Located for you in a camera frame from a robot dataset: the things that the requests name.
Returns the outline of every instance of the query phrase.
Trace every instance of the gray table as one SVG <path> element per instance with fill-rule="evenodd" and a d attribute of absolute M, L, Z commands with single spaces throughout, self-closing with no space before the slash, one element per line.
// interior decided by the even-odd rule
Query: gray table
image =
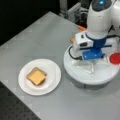
<path fill-rule="evenodd" d="M 0 47 L 0 80 L 42 120 L 119 120 L 120 74 L 105 88 L 84 91 L 67 79 L 63 55 L 77 26 L 49 12 Z M 61 71 L 59 86 L 44 96 L 21 90 L 18 75 L 31 60 L 47 58 Z"/>

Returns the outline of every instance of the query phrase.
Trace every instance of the white plate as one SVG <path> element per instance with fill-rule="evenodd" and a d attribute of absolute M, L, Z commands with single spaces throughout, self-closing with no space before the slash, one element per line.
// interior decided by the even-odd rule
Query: white plate
<path fill-rule="evenodd" d="M 35 86 L 26 76 L 30 71 L 38 67 L 47 73 L 47 78 L 42 85 Z M 27 63 L 20 71 L 18 82 L 21 89 L 30 95 L 44 95 L 53 91 L 59 84 L 61 71 L 58 65 L 48 59 L 37 59 Z"/>
<path fill-rule="evenodd" d="M 87 85 L 102 85 L 110 82 L 119 73 L 119 65 L 113 65 L 109 62 L 107 64 L 99 59 L 94 60 L 95 71 L 92 74 L 87 73 L 85 69 L 79 67 L 80 65 L 82 66 L 82 62 L 79 66 L 74 64 L 74 60 L 70 57 L 68 49 L 64 54 L 64 67 L 67 73 L 77 82 Z"/>

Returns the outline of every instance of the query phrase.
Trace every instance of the cheese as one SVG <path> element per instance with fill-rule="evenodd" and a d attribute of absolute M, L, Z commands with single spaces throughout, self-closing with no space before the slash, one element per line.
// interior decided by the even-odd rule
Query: cheese
<path fill-rule="evenodd" d="M 40 85 L 44 83 L 47 74 L 42 70 L 35 67 L 28 75 L 27 79 L 30 80 L 35 85 Z"/>

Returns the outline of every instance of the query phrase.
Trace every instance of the bread slice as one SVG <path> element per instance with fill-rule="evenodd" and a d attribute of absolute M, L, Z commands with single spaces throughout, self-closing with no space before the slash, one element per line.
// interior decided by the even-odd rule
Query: bread slice
<path fill-rule="evenodd" d="M 70 38 L 71 43 L 74 43 L 74 41 L 75 41 L 75 38 Z"/>
<path fill-rule="evenodd" d="M 47 74 L 35 67 L 28 75 L 27 79 L 30 80 L 35 85 L 41 85 L 45 82 Z"/>

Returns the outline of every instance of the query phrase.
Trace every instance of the cable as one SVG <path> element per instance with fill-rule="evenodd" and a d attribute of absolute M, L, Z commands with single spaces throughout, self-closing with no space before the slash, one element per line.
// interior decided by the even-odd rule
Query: cable
<path fill-rule="evenodd" d="M 120 38 L 119 35 L 108 35 L 108 36 L 107 36 L 107 38 L 115 38 L 115 37 L 119 37 L 119 38 Z"/>
<path fill-rule="evenodd" d="M 70 48 L 68 49 L 68 53 L 69 53 L 69 55 L 70 55 L 70 57 L 72 58 L 72 59 L 74 59 L 74 60 L 82 60 L 82 56 L 79 56 L 79 57 L 73 57 L 72 55 L 71 55 L 71 53 L 70 53 L 70 50 L 71 50 L 71 48 L 72 48 L 73 46 L 70 46 Z"/>
<path fill-rule="evenodd" d="M 110 29 L 109 29 L 108 33 L 109 33 L 111 30 L 114 30 L 114 31 L 115 31 L 115 29 L 114 29 L 114 26 L 113 26 L 113 25 L 110 27 Z"/>

